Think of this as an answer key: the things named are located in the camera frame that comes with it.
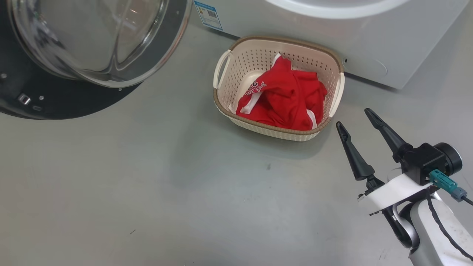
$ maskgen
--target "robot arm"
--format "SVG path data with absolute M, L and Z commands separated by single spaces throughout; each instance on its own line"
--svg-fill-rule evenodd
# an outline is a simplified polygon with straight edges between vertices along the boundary
M 367 190 L 358 198 L 360 206 L 366 214 L 384 215 L 399 241 L 411 251 L 409 258 L 415 266 L 473 265 L 473 238 L 436 193 L 442 188 L 459 202 L 466 199 L 466 192 L 448 177 L 462 168 L 458 152 L 445 143 L 414 148 L 371 109 L 365 113 L 403 173 L 386 184 L 377 179 L 373 167 L 351 143 L 348 131 L 337 122 L 355 179 L 367 180 Z

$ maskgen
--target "washing machine door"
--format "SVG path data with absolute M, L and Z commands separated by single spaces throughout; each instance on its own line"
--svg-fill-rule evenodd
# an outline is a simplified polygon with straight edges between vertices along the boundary
M 156 72 L 187 25 L 190 0 L 6 0 L 14 32 L 42 68 L 124 88 Z

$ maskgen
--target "floor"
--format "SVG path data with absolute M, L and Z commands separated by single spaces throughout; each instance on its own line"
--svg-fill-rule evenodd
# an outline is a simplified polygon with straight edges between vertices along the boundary
M 363 113 L 405 140 L 448 142 L 473 194 L 473 5 L 402 91 L 348 79 L 334 120 L 386 179 L 398 167 Z M 191 23 L 169 62 L 121 102 L 68 121 L 0 115 L 4 266 L 410 265 L 381 215 L 357 205 L 331 123 L 293 143 L 215 108 L 212 76 L 234 42 Z M 441 196 L 473 233 L 466 203 Z

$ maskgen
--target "cable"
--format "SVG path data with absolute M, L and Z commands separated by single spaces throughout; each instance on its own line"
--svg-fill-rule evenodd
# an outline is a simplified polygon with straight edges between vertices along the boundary
M 444 234 L 444 236 L 448 239 L 448 241 L 450 241 L 450 243 L 452 244 L 452 246 L 456 249 L 458 249 L 458 251 L 460 251 L 460 253 L 462 253 L 463 256 L 469 258 L 471 261 L 473 261 L 473 256 L 471 256 L 470 254 L 466 253 L 466 251 L 463 250 L 463 248 L 461 248 L 456 242 L 455 240 L 453 240 L 453 238 L 448 234 L 448 232 L 445 230 L 445 227 L 443 226 L 442 222 L 440 221 L 438 215 L 437 215 L 437 212 L 435 211 L 434 209 L 434 205 L 432 204 L 432 199 L 430 198 L 430 189 L 427 188 L 427 203 L 429 204 L 429 209 L 430 211 L 432 212 L 432 216 L 434 217 L 434 220 L 435 222 L 438 224 L 438 227 L 440 228 L 440 231 L 442 231 L 442 233 Z
M 469 205 L 473 205 L 473 201 L 471 199 L 467 198 L 466 196 L 463 196 L 462 199 L 464 201 L 466 201 L 466 203 L 468 203 Z

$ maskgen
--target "perforated basket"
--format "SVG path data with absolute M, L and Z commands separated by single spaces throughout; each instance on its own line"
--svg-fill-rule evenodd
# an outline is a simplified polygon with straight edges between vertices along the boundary
M 324 102 L 324 117 L 317 128 L 291 130 L 235 115 L 232 109 L 234 103 L 259 75 L 271 68 L 277 53 L 291 60 L 294 70 L 317 72 L 319 80 L 325 85 L 328 93 Z M 330 123 L 342 98 L 344 85 L 342 63 L 331 50 L 286 38 L 251 36 L 239 39 L 221 56 L 215 68 L 213 95 L 219 111 L 235 124 L 267 136 L 304 142 L 317 136 Z

